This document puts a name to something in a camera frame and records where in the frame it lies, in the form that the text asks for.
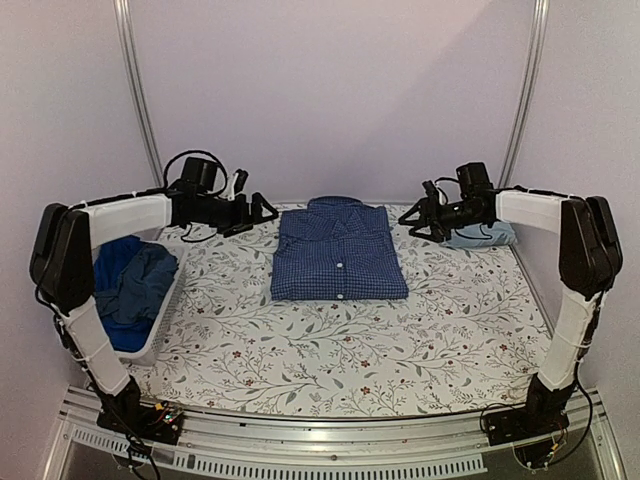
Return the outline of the light blue t-shirt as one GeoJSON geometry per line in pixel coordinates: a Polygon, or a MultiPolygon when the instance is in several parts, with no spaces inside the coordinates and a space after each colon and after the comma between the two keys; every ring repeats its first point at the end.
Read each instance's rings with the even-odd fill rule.
{"type": "Polygon", "coordinates": [[[509,223],[495,222],[492,226],[475,224],[454,229],[443,246],[457,249],[479,249],[510,246],[517,242],[516,233],[509,223]]]}

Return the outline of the dark blue checkered shirt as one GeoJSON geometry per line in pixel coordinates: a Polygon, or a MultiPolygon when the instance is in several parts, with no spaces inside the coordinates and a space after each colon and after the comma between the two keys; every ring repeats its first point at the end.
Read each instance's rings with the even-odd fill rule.
{"type": "Polygon", "coordinates": [[[277,301],[407,298],[386,208],[324,196],[283,212],[270,293],[277,301]]]}

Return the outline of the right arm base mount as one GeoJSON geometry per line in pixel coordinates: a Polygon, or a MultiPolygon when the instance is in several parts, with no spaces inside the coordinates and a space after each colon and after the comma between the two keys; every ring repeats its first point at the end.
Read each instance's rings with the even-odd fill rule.
{"type": "Polygon", "coordinates": [[[491,403],[481,411],[479,426],[489,444],[496,446],[564,431],[569,418],[562,410],[533,415],[525,406],[491,403]]]}

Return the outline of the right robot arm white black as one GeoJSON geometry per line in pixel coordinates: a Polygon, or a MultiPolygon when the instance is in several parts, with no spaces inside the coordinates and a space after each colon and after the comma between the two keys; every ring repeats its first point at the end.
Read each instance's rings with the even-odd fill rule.
{"type": "Polygon", "coordinates": [[[517,427],[537,436],[555,420],[577,387],[577,366],[590,347],[606,294],[622,268],[623,256],[608,201],[521,186],[496,188],[484,163],[456,170],[460,199],[443,203],[433,181],[423,184],[424,197],[398,222],[410,235],[440,243],[453,230],[497,221],[528,226],[559,238],[558,270],[562,304],[551,345],[529,384],[517,427]]]}

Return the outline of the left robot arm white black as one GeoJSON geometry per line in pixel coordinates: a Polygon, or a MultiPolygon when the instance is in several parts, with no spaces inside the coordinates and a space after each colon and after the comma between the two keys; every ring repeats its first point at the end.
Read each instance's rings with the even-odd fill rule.
{"type": "Polygon", "coordinates": [[[29,264],[38,303],[49,308],[63,345],[86,371],[102,408],[128,434],[148,426],[140,389],[119,360],[94,299],[92,253],[110,241],[147,230],[209,226],[228,238],[275,220],[279,213],[260,193],[243,194],[248,174],[226,175],[213,154],[187,150],[177,156],[183,170],[161,186],[67,206],[47,205],[29,264]]]}

